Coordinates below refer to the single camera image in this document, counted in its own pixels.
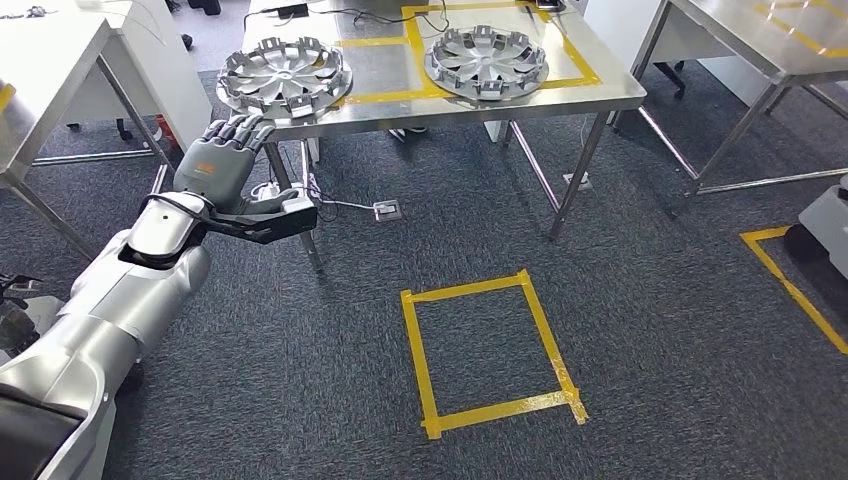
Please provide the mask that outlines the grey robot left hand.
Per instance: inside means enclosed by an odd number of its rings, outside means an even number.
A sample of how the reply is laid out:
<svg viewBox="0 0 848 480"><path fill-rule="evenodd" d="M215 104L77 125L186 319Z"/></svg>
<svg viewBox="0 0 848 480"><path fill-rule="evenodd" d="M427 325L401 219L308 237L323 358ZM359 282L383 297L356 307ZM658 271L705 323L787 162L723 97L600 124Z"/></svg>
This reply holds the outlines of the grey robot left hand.
<svg viewBox="0 0 848 480"><path fill-rule="evenodd" d="M185 152L173 189L208 199L228 215L271 214L283 210L283 199L250 200L242 195L260 148L273 132L260 115L238 114L213 121Z"/></svg>

